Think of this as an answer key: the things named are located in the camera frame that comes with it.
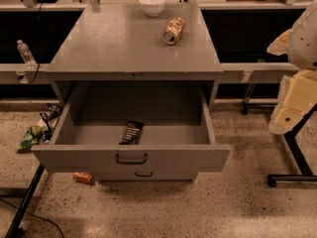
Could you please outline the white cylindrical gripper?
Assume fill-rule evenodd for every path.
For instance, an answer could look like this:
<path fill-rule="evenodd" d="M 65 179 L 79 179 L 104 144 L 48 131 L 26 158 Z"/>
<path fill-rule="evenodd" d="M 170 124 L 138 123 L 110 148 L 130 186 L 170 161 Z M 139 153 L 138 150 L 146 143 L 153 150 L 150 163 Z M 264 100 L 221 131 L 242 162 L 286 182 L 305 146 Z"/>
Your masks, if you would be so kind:
<path fill-rule="evenodd" d="M 274 56 L 287 55 L 292 31 L 284 31 L 266 51 Z M 268 129 L 282 135 L 291 131 L 317 103 L 317 72 L 302 69 L 294 76 L 285 75 L 280 83 Z"/>

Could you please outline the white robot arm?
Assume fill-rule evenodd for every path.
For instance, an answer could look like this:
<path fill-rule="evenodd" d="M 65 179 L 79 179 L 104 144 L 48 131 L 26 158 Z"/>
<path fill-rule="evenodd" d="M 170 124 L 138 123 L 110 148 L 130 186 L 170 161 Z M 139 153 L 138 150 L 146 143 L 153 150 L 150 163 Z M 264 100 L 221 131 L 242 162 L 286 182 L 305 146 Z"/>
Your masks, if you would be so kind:
<path fill-rule="evenodd" d="M 293 26 L 266 49 L 275 56 L 287 55 L 298 68 L 294 76 L 284 76 L 268 128 L 273 134 L 291 131 L 317 103 L 317 0 L 314 0 Z"/>

